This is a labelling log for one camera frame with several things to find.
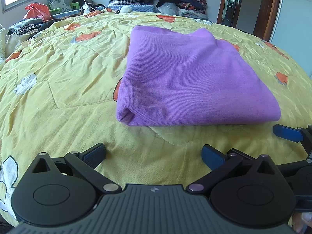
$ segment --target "bed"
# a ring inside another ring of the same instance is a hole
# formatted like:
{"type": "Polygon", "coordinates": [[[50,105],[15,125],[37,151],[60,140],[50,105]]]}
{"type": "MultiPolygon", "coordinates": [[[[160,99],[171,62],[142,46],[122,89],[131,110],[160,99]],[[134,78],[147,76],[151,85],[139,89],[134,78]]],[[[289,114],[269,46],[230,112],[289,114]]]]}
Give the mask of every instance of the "bed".
{"type": "Polygon", "coordinates": [[[312,123],[310,79],[286,52],[258,37],[203,20],[148,12],[105,12],[56,22],[0,65],[0,212],[12,225],[18,222],[11,195],[39,152],[63,157],[103,142],[107,157],[96,170],[122,187],[190,184],[210,171],[201,160],[204,144],[223,153],[236,148],[253,157],[269,154],[276,164],[306,158],[300,144],[275,137],[276,122],[180,127],[119,123],[118,85],[136,25],[184,34],[208,29],[232,43],[271,90],[281,109],[279,124],[312,123]],[[288,77],[287,83],[279,80],[278,72],[288,77]]]}

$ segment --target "ribbed fabric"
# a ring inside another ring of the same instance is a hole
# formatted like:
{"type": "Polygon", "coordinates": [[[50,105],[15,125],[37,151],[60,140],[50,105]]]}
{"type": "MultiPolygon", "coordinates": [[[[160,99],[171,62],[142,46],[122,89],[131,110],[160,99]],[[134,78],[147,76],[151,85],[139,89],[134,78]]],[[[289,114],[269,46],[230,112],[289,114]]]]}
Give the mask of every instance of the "ribbed fabric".
{"type": "Polygon", "coordinates": [[[206,29],[136,26],[116,117],[130,126],[250,124],[279,120],[280,107],[235,48],[206,29]]]}

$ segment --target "pillow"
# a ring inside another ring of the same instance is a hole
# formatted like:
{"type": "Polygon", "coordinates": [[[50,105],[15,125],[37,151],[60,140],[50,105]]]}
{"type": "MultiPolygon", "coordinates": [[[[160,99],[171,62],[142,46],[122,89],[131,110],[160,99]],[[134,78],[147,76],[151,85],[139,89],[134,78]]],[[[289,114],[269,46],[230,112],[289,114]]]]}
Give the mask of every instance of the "pillow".
{"type": "Polygon", "coordinates": [[[47,2],[52,10],[61,8],[62,12],[72,11],[71,5],[68,0],[47,0],[47,2]]]}

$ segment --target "gray plastic body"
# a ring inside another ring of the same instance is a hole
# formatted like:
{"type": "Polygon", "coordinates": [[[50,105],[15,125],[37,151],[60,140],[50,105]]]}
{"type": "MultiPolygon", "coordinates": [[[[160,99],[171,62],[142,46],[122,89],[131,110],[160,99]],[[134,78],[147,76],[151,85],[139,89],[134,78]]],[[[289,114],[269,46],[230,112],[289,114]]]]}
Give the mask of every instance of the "gray plastic body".
{"type": "Polygon", "coordinates": [[[99,205],[89,215],[75,223],[52,228],[22,223],[10,233],[294,234],[295,232],[286,224],[270,229],[237,226],[219,216],[204,196],[191,195],[180,185],[129,184],[121,193],[103,196],[99,205]]]}

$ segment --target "purple folded cloth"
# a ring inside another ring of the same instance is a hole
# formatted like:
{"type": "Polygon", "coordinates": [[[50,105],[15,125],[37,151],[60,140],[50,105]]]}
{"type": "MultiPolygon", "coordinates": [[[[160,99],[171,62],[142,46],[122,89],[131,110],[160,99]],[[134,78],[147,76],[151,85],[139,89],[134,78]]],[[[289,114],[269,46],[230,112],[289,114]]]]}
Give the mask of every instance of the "purple folded cloth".
{"type": "Polygon", "coordinates": [[[206,29],[181,34],[136,26],[116,118],[130,126],[277,121],[277,100],[225,40],[206,29]]]}

